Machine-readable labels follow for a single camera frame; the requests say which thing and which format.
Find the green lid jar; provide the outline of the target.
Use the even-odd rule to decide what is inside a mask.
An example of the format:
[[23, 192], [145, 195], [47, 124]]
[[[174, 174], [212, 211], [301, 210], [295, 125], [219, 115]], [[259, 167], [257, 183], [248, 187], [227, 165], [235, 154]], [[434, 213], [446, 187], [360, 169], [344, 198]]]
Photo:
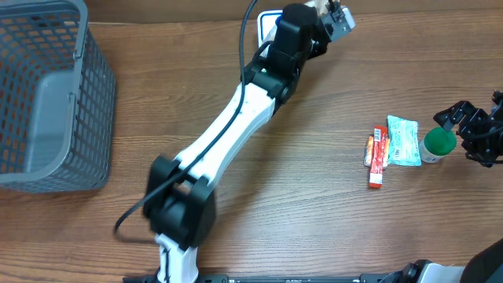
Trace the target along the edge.
[[445, 131], [442, 127], [430, 130], [419, 144], [419, 153], [422, 161], [437, 163], [444, 156], [450, 154], [457, 146], [456, 134]]

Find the teal snack packet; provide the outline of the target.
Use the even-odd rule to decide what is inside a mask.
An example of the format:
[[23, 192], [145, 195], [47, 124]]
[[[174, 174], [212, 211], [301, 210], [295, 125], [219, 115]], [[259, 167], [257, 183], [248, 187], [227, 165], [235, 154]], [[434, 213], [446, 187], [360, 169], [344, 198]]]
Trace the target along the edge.
[[390, 141], [389, 163], [406, 167], [419, 167], [417, 121], [403, 119], [397, 116], [387, 117]]

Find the red stick snack packet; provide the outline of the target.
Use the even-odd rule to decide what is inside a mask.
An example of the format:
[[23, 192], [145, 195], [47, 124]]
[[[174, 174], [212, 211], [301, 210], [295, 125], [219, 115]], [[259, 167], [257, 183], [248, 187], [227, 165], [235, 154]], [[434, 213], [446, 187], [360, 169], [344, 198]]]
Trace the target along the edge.
[[373, 135], [373, 155], [369, 170], [369, 187], [379, 189], [383, 185], [384, 156], [387, 128], [376, 126]]

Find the red white snack packet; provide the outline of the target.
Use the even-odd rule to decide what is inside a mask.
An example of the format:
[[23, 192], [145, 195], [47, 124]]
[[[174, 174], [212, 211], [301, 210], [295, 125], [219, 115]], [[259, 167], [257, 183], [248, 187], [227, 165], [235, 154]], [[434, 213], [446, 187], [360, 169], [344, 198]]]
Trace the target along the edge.
[[322, 16], [328, 12], [328, 0], [309, 0], [304, 3], [305, 6], [314, 7], [317, 10], [318, 16]]

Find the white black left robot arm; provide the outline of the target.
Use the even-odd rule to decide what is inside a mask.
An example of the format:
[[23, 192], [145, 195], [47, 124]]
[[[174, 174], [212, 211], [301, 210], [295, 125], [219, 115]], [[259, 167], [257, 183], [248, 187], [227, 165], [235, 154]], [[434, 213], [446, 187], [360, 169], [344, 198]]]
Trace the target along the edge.
[[247, 140], [295, 93], [305, 63], [355, 27], [338, 1], [285, 6], [248, 64], [229, 104], [173, 160], [152, 163], [142, 214], [160, 248], [160, 266], [147, 282], [195, 282], [198, 248], [216, 218], [215, 188]]

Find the orange juice carton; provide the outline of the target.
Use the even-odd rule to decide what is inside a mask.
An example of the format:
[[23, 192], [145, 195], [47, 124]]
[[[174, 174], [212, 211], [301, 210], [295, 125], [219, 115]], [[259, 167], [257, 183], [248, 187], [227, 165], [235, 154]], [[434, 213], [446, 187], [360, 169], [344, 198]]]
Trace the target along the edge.
[[[373, 157], [373, 144], [374, 144], [373, 136], [369, 136], [369, 139], [365, 145], [365, 155], [364, 155], [364, 160], [363, 160], [363, 164], [367, 167], [371, 166], [372, 157]], [[384, 162], [383, 162], [384, 169], [386, 169], [389, 164], [390, 144], [391, 144], [391, 139], [389, 137], [386, 137], [385, 138], [385, 148], [384, 148]]]

